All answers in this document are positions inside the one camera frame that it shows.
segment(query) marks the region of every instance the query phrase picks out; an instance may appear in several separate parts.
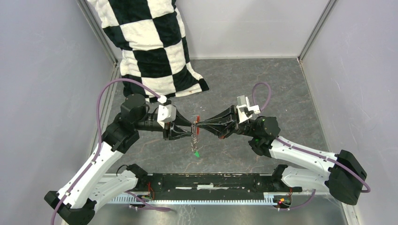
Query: black end cap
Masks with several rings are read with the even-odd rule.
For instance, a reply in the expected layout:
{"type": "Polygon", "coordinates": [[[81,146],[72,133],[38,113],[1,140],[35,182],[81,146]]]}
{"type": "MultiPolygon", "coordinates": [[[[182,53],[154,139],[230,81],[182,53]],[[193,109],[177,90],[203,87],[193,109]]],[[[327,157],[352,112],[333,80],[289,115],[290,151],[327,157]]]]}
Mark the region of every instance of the black end cap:
{"type": "MultiPolygon", "coordinates": [[[[352,153],[341,150],[337,157],[337,162],[347,166],[363,180],[366,179],[365,170],[352,153]]],[[[333,197],[348,205],[357,204],[363,187],[359,180],[338,165],[335,165],[330,170],[329,180],[325,184],[329,187],[330,194],[333,197]]]]}
{"type": "Polygon", "coordinates": [[[138,166],[137,164],[132,164],[127,166],[127,170],[131,171],[138,179],[142,179],[148,175],[148,172],[145,171],[143,168],[138,166]]]}
{"type": "Polygon", "coordinates": [[[272,158],[271,153],[269,152],[269,148],[271,148],[271,143],[272,141],[265,138],[259,139],[255,137],[249,141],[249,145],[254,153],[259,156],[266,156],[268,158],[272,158]]]}
{"type": "Polygon", "coordinates": [[[264,127],[267,128],[266,130],[264,130],[265,133],[268,136],[272,137],[272,139],[276,139],[276,137],[278,137],[279,133],[281,132],[276,117],[265,117],[264,127]]]}
{"type": "MultiPolygon", "coordinates": [[[[44,200],[53,208],[57,206],[60,199],[56,191],[49,191],[44,197],[44,200]]],[[[87,199],[86,204],[80,209],[71,209],[65,206],[64,203],[60,205],[58,214],[69,225],[87,225],[95,215],[94,206],[97,202],[87,199]]]]}
{"type": "Polygon", "coordinates": [[[146,116],[145,97],[140,94],[131,94],[120,105],[121,117],[129,123],[134,123],[146,116]]]}

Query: wire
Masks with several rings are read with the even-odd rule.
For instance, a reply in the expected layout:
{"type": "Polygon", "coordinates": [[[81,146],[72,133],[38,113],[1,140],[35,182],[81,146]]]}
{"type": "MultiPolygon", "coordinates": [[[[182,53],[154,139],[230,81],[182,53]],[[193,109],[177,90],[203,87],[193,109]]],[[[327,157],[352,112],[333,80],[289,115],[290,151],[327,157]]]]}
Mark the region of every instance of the wire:
{"type": "MultiPolygon", "coordinates": [[[[199,121],[200,121],[200,116],[197,116],[196,117],[196,123],[199,123],[199,121]]],[[[196,135],[199,135],[199,127],[196,127],[196,135]]]]}
{"type": "Polygon", "coordinates": [[[334,159],[328,158],[328,157],[326,157],[326,156],[323,156],[323,155],[320,155],[320,154],[318,154],[318,153],[311,152],[311,151],[308,151],[308,150],[305,150],[305,149],[302,149],[302,148],[299,148],[299,147],[296,147],[296,146],[293,146],[293,147],[292,147],[290,144],[288,144],[288,143],[282,141],[279,137],[276,138],[276,139],[277,139],[280,143],[282,143],[282,144],[284,144],[284,145],[286,145],[286,146],[288,146],[288,147],[291,147],[292,149],[299,150],[299,151],[301,151],[301,152],[310,154],[310,155],[312,155],[312,156],[316,156],[316,157],[322,158],[322,159],[324,159],[324,160],[327,160],[327,161],[329,161],[329,162],[332,162],[332,163],[334,163],[334,164],[340,166],[341,168],[343,168],[343,169],[345,169],[347,172],[349,172],[352,176],[354,176],[357,180],[359,180],[359,182],[361,182],[361,183],[363,184],[363,186],[366,187],[366,190],[361,190],[362,193],[369,193],[369,192],[370,192],[370,187],[369,187],[369,185],[368,185],[361,177],[359,177],[354,171],[352,171],[351,169],[349,169],[347,166],[341,164],[340,162],[337,162],[337,161],[334,160],[334,159]]]}
{"type": "Polygon", "coordinates": [[[151,191],[152,191],[152,200],[155,200],[155,192],[153,191],[152,187],[151,187],[151,191]]]}
{"type": "Polygon", "coordinates": [[[146,120],[146,119],[148,118],[148,115],[149,115],[149,105],[148,105],[148,104],[145,104],[145,108],[146,108],[145,116],[143,116],[143,118],[140,119],[139,121],[144,121],[144,120],[146,120]]]}
{"type": "Polygon", "coordinates": [[[117,176],[117,172],[119,172],[119,170],[123,167],[123,166],[128,166],[128,165],[126,165],[126,164],[123,164],[123,165],[121,165],[117,170],[116,170],[116,176],[117,176]]]}
{"type": "Polygon", "coordinates": [[[316,192],[316,189],[314,189],[314,190],[312,191],[312,194],[311,194],[310,198],[309,198],[305,203],[303,203],[303,204],[301,204],[301,205],[298,205],[298,206],[295,206],[295,207],[289,207],[289,208],[287,208],[287,209],[278,208],[278,211],[296,210],[296,209],[299,209],[299,208],[301,208],[301,207],[304,207],[304,206],[308,205],[308,204],[312,201],[312,199],[314,198],[315,192],[316,192]]]}
{"type": "Polygon", "coordinates": [[[131,193],[130,191],[126,191],[125,193],[132,195],[133,197],[135,197],[139,202],[143,203],[144,205],[146,205],[149,208],[137,208],[138,210],[156,210],[156,211],[160,211],[160,212],[169,212],[171,211],[171,208],[166,208],[166,207],[153,207],[150,204],[146,203],[144,200],[140,199],[138,196],[136,196],[135,194],[131,193]]]}
{"type": "Polygon", "coordinates": [[[152,112],[151,117],[153,117],[155,115],[155,113],[158,111],[159,107],[156,107],[156,109],[152,112]]]}
{"type": "Polygon", "coordinates": [[[255,84],[253,86],[252,97],[253,97],[253,104],[257,105],[257,102],[256,102],[256,87],[261,85],[261,84],[265,85],[268,88],[267,100],[265,101],[265,104],[260,108],[260,111],[263,111],[265,109],[265,107],[267,107],[267,105],[268,105],[268,103],[269,103],[269,101],[271,99],[271,86],[267,82],[258,82],[257,84],[255,84]]]}
{"type": "Polygon", "coordinates": [[[281,204],[284,204],[284,205],[286,205],[287,207],[290,207],[290,205],[288,205],[288,204],[286,204],[286,203],[284,203],[284,202],[281,202],[281,204]]]}
{"type": "Polygon", "coordinates": [[[291,195],[293,194],[293,189],[292,188],[289,188],[289,194],[287,195],[287,197],[289,198],[289,200],[290,200],[290,204],[291,204],[291,199],[292,199],[292,197],[291,197],[291,195]]]}
{"type": "Polygon", "coordinates": [[[150,182],[148,182],[148,194],[149,194],[149,197],[152,197],[152,193],[151,193],[151,183],[150,183],[150,182]]]}
{"type": "MultiPolygon", "coordinates": [[[[136,84],[142,88],[144,88],[145,90],[147,90],[148,92],[150,92],[151,94],[153,94],[155,97],[160,98],[161,96],[158,95],[157,93],[155,93],[153,90],[149,89],[148,87],[146,87],[145,85],[132,80],[132,79],[127,79],[127,78],[119,78],[119,79],[115,79],[113,81],[110,81],[109,83],[107,83],[104,88],[102,88],[101,92],[98,95],[98,99],[97,99],[97,105],[96,105],[96,119],[97,119],[97,134],[98,134],[98,147],[97,147],[97,152],[95,153],[94,157],[92,158],[91,162],[89,163],[86,168],[84,168],[84,170],[82,171],[81,174],[78,175],[78,177],[76,178],[76,180],[70,185],[70,187],[67,189],[67,191],[65,193],[70,193],[73,188],[76,186],[76,184],[81,180],[81,178],[87,173],[87,171],[90,169],[90,167],[95,163],[95,160],[97,160],[98,156],[100,155],[101,152],[101,148],[102,148],[102,130],[101,130],[101,120],[100,120],[100,105],[101,105],[101,98],[102,95],[104,94],[104,92],[106,91],[106,89],[111,86],[112,84],[116,83],[116,82],[130,82],[133,84],[136,84]]],[[[55,206],[54,212],[51,216],[51,221],[50,224],[54,225],[55,222],[55,216],[57,215],[57,212],[61,206],[61,204],[63,203],[63,201],[66,199],[66,195],[64,195],[61,200],[58,202],[58,204],[55,206]]]]}

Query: checkered pillow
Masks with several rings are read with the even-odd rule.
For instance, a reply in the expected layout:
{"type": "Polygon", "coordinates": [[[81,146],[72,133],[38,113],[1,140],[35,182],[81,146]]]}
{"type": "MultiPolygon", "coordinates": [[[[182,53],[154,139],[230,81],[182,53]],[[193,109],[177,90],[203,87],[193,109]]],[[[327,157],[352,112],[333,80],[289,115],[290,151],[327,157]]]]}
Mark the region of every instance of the checkered pillow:
{"type": "MultiPolygon", "coordinates": [[[[185,28],[176,0],[88,0],[102,28],[122,49],[120,71],[158,94],[187,96],[209,90],[191,66],[185,28]]],[[[153,102],[151,93],[124,83],[124,95],[138,93],[153,102]]]]}

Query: metal edge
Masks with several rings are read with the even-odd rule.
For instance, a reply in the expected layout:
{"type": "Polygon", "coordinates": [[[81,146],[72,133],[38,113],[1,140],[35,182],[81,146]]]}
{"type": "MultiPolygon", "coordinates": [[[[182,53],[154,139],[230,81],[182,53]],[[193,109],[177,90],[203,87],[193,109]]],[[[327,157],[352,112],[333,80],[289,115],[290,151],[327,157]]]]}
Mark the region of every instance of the metal edge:
{"type": "Polygon", "coordinates": [[[328,139],[326,138],[326,135],[325,135],[325,128],[324,128],[324,125],[323,125],[323,123],[322,123],[321,118],[319,117],[319,109],[318,109],[318,107],[317,107],[317,105],[316,105],[316,103],[315,103],[315,101],[314,101],[314,95],[312,94],[312,88],[311,88],[311,86],[309,85],[308,80],[307,80],[307,77],[306,77],[306,74],[305,74],[305,72],[304,72],[303,63],[302,63],[302,61],[301,61],[299,58],[297,58],[297,61],[298,61],[298,64],[300,65],[301,72],[303,73],[304,80],[306,81],[306,85],[307,85],[308,92],[309,92],[310,97],[311,97],[312,105],[313,105],[313,107],[314,107],[314,109],[315,109],[316,117],[317,117],[317,119],[318,119],[319,125],[321,126],[322,137],[323,137],[323,139],[325,140],[325,143],[326,143],[326,148],[327,148],[326,150],[327,150],[328,152],[332,152],[332,151],[331,151],[330,144],[329,144],[329,141],[328,141],[328,139]]]}
{"type": "Polygon", "coordinates": [[[191,60],[239,60],[239,59],[294,59],[293,55],[259,55],[259,56],[190,56],[191,60]]]}
{"type": "MultiPolygon", "coordinates": [[[[330,150],[331,150],[331,147],[330,147],[329,141],[327,140],[326,135],[325,135],[324,125],[323,125],[323,122],[322,122],[321,118],[319,117],[319,110],[318,110],[317,105],[315,104],[314,97],[313,97],[313,95],[312,95],[312,88],[311,88],[311,86],[309,85],[308,80],[307,80],[307,78],[306,78],[306,74],[305,74],[305,72],[304,72],[303,63],[302,63],[302,61],[301,61],[299,58],[297,58],[297,61],[298,61],[299,65],[300,65],[301,72],[303,73],[304,79],[305,79],[305,81],[306,81],[306,85],[307,85],[307,87],[308,87],[308,92],[309,92],[309,94],[310,94],[310,96],[311,96],[312,104],[313,104],[313,107],[314,107],[314,109],[315,109],[315,113],[316,113],[318,122],[319,122],[319,124],[320,124],[320,126],[321,126],[322,136],[323,136],[323,139],[324,139],[325,142],[326,142],[327,150],[328,150],[329,152],[331,152],[331,151],[330,151],[330,150]]],[[[352,205],[344,204],[344,203],[341,203],[341,204],[342,204],[342,206],[343,206],[343,211],[344,211],[345,218],[346,218],[346,220],[347,220],[348,225],[360,225],[361,223],[360,223],[360,219],[359,219],[359,214],[358,214],[358,212],[355,210],[355,207],[352,206],[352,205]]]]}
{"type": "Polygon", "coordinates": [[[358,212],[356,211],[356,207],[343,203],[343,211],[345,214],[345,218],[347,219],[348,225],[360,225],[361,224],[360,220],[359,220],[358,212]]]}
{"type": "Polygon", "coordinates": [[[316,25],[314,29],[312,30],[310,36],[308,37],[308,40],[306,44],[303,47],[303,50],[301,50],[300,55],[298,56],[298,60],[301,61],[305,58],[308,50],[310,49],[312,43],[314,42],[316,36],[318,36],[319,31],[323,27],[326,19],[328,18],[330,12],[332,11],[333,7],[335,6],[336,2],[338,0],[329,0],[328,3],[326,4],[326,7],[324,8],[321,16],[319,17],[318,21],[316,22],[316,25]]]}
{"type": "Polygon", "coordinates": [[[84,16],[86,17],[92,31],[94,31],[95,36],[97,37],[98,41],[102,45],[105,53],[107,54],[109,60],[117,64],[118,59],[114,52],[112,51],[111,46],[107,42],[107,39],[105,38],[105,34],[102,31],[102,28],[98,25],[97,20],[95,19],[95,16],[93,12],[90,9],[90,6],[88,5],[88,2],[86,0],[76,0],[80,9],[82,10],[84,16]]]}
{"type": "MultiPolygon", "coordinates": [[[[136,195],[146,195],[147,192],[132,192],[136,195]]],[[[277,205],[274,201],[273,195],[264,195],[263,200],[154,200],[148,201],[148,204],[171,204],[171,205],[184,205],[184,204],[193,204],[193,205],[277,205]]],[[[142,204],[139,201],[135,200],[129,194],[121,193],[111,201],[107,202],[107,204],[142,204]]]]}
{"type": "MultiPolygon", "coordinates": [[[[112,74],[110,76],[109,81],[112,81],[114,79],[116,79],[117,77],[119,77],[120,74],[120,68],[118,65],[114,66],[112,69],[112,74]]],[[[102,108],[101,108],[101,128],[104,128],[107,124],[108,124],[108,120],[109,120],[109,114],[112,108],[112,103],[113,103],[113,99],[115,96],[115,92],[116,92],[116,86],[117,84],[113,84],[111,85],[108,90],[105,92],[105,96],[102,97],[102,108]]],[[[95,149],[95,147],[97,146],[97,142],[98,142],[98,136],[97,136],[97,126],[95,126],[95,131],[93,134],[93,139],[92,139],[92,143],[91,146],[87,152],[87,157],[89,157],[92,153],[92,151],[95,149]]]]}

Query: gray floor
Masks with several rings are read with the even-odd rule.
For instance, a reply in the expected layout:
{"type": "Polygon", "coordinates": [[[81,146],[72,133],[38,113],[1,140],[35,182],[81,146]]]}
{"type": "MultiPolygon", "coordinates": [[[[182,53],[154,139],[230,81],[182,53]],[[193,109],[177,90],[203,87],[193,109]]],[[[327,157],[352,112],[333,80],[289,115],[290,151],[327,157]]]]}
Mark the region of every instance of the gray floor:
{"type": "MultiPolygon", "coordinates": [[[[192,66],[205,78],[210,91],[172,99],[187,119],[193,121],[197,115],[202,119],[215,116],[230,105],[236,105],[240,95],[252,99],[253,85],[266,81],[272,87],[272,97],[262,114],[278,118],[282,129],[280,135],[311,148],[326,150],[311,96],[296,59],[192,60],[192,66]]],[[[257,97],[258,102],[264,103],[266,87],[258,88],[257,97]]],[[[123,101],[122,84],[119,84],[110,121],[120,111],[123,101]]],[[[140,131],[140,139],[108,172],[116,172],[122,164],[136,163],[149,173],[270,173],[278,164],[286,164],[257,156],[248,140],[249,137],[241,135],[220,140],[202,131],[198,143],[200,157],[197,158],[191,151],[190,138],[165,141],[161,133],[140,131]]]]}

